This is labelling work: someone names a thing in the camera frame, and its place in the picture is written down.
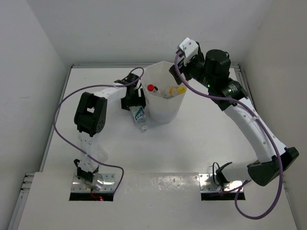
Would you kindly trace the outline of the red cap plastic bottle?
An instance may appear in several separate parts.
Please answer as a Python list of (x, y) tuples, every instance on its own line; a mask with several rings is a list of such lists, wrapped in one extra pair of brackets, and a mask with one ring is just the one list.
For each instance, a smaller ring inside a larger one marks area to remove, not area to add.
[(163, 97), (163, 93), (153, 84), (149, 84), (147, 86), (147, 90), (150, 94), (152, 94), (154, 96)]

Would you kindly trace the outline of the yellow cap small bottle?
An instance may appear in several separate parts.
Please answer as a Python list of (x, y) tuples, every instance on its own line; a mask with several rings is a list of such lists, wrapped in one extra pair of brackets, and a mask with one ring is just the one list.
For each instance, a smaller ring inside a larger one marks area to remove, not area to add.
[(168, 89), (168, 95), (171, 97), (175, 97), (177, 95), (183, 94), (186, 92), (186, 88), (185, 87), (180, 87), (180, 86), (173, 86), (171, 88)]

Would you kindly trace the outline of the black cap small bottle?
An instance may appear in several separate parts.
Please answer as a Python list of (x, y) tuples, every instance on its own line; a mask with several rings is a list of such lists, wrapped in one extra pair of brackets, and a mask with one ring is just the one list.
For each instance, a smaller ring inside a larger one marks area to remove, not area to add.
[(161, 97), (161, 98), (164, 98), (164, 99), (169, 99), (171, 98), (171, 95), (170, 93), (168, 92), (168, 90), (159, 90), (158, 91), (158, 96)]

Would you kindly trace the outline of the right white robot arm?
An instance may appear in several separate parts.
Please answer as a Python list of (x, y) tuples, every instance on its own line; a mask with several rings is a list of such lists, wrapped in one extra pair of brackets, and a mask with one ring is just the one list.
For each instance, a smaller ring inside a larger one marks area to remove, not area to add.
[(210, 50), (205, 55), (199, 50), (191, 59), (177, 51), (169, 72), (177, 84), (194, 79), (206, 87), (206, 97), (233, 120), (256, 153), (254, 162), (229, 162), (216, 170), (218, 183), (249, 180), (266, 186), (289, 168), (299, 152), (295, 147), (285, 146), (269, 130), (255, 111), (247, 92), (239, 82), (230, 78), (230, 65), (229, 54), (222, 50)]

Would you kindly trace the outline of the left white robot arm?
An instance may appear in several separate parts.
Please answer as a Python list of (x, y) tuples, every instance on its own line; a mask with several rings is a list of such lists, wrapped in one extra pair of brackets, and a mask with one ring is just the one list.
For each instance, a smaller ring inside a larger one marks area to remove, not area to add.
[(99, 146), (101, 131), (106, 124), (107, 107), (120, 100), (121, 108), (132, 113), (135, 121), (144, 115), (146, 106), (142, 89), (137, 87), (139, 77), (130, 73), (122, 80), (114, 82), (114, 87), (105, 88), (99, 92), (84, 92), (81, 95), (74, 123), (80, 135), (80, 148), (85, 155), (74, 161), (77, 167), (77, 176), (92, 183), (97, 174), (99, 164), (88, 156), (101, 163), (106, 162), (108, 155)]

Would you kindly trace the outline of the light blue label bottle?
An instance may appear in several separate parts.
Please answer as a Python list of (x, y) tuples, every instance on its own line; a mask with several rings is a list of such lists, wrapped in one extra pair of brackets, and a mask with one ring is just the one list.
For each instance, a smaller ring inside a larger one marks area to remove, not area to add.
[(130, 112), (135, 122), (135, 125), (141, 132), (145, 132), (147, 127), (147, 118), (142, 106), (132, 106), (130, 107)]

